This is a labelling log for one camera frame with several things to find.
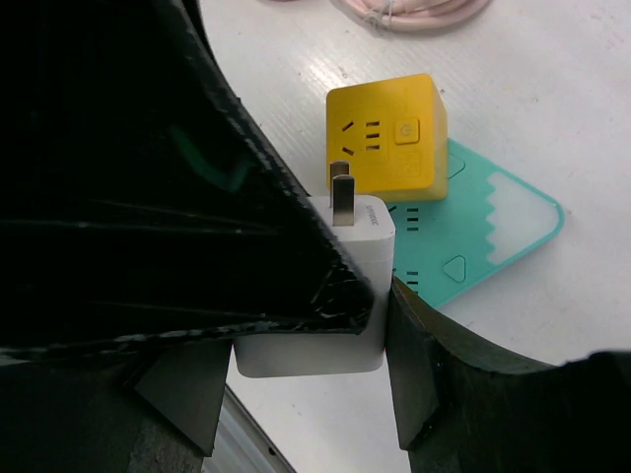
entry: plug prong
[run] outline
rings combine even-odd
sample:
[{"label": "plug prong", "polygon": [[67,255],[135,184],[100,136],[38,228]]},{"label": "plug prong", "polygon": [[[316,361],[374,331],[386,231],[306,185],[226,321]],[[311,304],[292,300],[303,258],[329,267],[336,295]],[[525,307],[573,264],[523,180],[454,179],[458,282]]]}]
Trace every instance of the plug prong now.
[{"label": "plug prong", "polygon": [[350,174],[350,173],[351,173],[351,167],[346,161],[334,161],[328,167],[328,174],[329,174],[329,179],[330,179],[330,182],[328,184],[330,188],[330,199],[331,199],[328,204],[329,207],[333,206],[333,180],[339,175]]},{"label": "plug prong", "polygon": [[355,179],[352,175],[341,174],[331,182],[333,203],[333,226],[352,227],[355,225]]}]

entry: teal triangular board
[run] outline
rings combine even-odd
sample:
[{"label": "teal triangular board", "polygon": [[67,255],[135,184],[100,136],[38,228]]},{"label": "teal triangular board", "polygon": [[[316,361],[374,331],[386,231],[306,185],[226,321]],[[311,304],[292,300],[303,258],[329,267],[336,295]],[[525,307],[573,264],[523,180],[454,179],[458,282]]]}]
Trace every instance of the teal triangular board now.
[{"label": "teal triangular board", "polygon": [[433,307],[549,241],[564,222],[550,196],[455,141],[449,146],[445,200],[388,204],[394,272]]}]

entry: white power adapter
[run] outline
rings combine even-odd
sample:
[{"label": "white power adapter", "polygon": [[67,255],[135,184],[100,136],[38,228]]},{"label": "white power adapter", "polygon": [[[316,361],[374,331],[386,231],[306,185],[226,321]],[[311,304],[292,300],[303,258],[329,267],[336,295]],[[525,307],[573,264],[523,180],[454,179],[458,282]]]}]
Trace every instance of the white power adapter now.
[{"label": "white power adapter", "polygon": [[384,362],[394,222],[380,198],[354,196],[348,164],[336,169],[339,165],[331,164],[330,199],[311,197],[310,200],[370,281],[375,304],[368,326],[359,335],[263,334],[239,338],[235,341],[235,355],[239,372],[244,376],[371,372]]}]

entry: white tabletop surface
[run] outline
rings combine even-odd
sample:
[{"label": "white tabletop surface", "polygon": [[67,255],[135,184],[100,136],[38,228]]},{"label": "white tabletop surface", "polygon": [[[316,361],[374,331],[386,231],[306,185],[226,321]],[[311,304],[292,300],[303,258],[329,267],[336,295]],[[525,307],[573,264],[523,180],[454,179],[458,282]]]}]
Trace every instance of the white tabletop surface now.
[{"label": "white tabletop surface", "polygon": [[[375,33],[331,0],[201,0],[228,81],[312,194],[332,88],[429,72],[450,134],[558,199],[565,229],[443,312],[561,364],[631,349],[628,0],[495,0],[444,34]],[[299,473],[408,472],[386,368],[229,385]]]}]

